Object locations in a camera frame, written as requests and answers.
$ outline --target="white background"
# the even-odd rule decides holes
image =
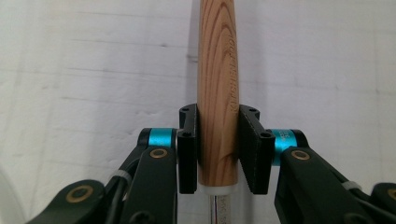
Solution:
[[[396,2],[235,0],[241,104],[370,193],[396,182]],[[199,2],[0,0],[0,162],[27,219],[66,185],[107,182],[145,127],[196,101]],[[278,223],[241,174],[233,223]],[[179,223],[207,198],[179,197]]]

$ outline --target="bolt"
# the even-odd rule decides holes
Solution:
[[[67,193],[66,201],[69,203],[80,203],[88,199],[92,194],[93,187],[90,185],[78,186]]]
[[[154,159],[163,158],[163,157],[165,157],[167,154],[168,154],[168,151],[166,151],[166,150],[163,149],[163,148],[154,149],[154,150],[152,150],[152,151],[149,153],[149,155],[150,155],[152,158],[154,158]]]
[[[148,211],[136,212],[129,220],[130,224],[155,224],[155,217]]]
[[[183,136],[183,137],[191,137],[191,136],[192,136],[192,133],[183,133],[182,136]]]
[[[270,133],[261,133],[261,137],[271,137],[272,135]]]
[[[396,189],[388,189],[388,195],[390,198],[396,201]]]
[[[291,156],[293,156],[295,159],[300,160],[300,161],[307,161],[307,160],[311,159],[311,157],[308,155],[308,153],[301,151],[301,150],[292,151]]]
[[[347,213],[344,215],[345,224],[368,224],[370,223],[367,218],[356,213]]]

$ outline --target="wooden handle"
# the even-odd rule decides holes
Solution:
[[[200,183],[237,183],[238,65],[233,0],[202,0],[198,65]]]

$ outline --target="brass screw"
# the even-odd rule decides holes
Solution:
[[[70,190],[66,195],[69,203],[80,203],[93,194],[93,188],[89,185],[78,186]]]
[[[396,189],[388,189],[388,195],[390,198],[396,201]]]
[[[166,150],[163,149],[163,148],[154,149],[154,150],[152,150],[152,151],[149,153],[149,155],[150,155],[152,158],[154,158],[154,159],[163,158],[163,157],[165,157],[167,154],[168,154],[168,151],[166,151]]]
[[[300,160],[300,161],[307,161],[307,160],[311,159],[311,157],[308,155],[308,153],[301,151],[301,150],[292,151],[291,156],[293,156],[295,159]]]

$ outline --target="metal rod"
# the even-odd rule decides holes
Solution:
[[[210,224],[230,224],[230,195],[209,195]]]

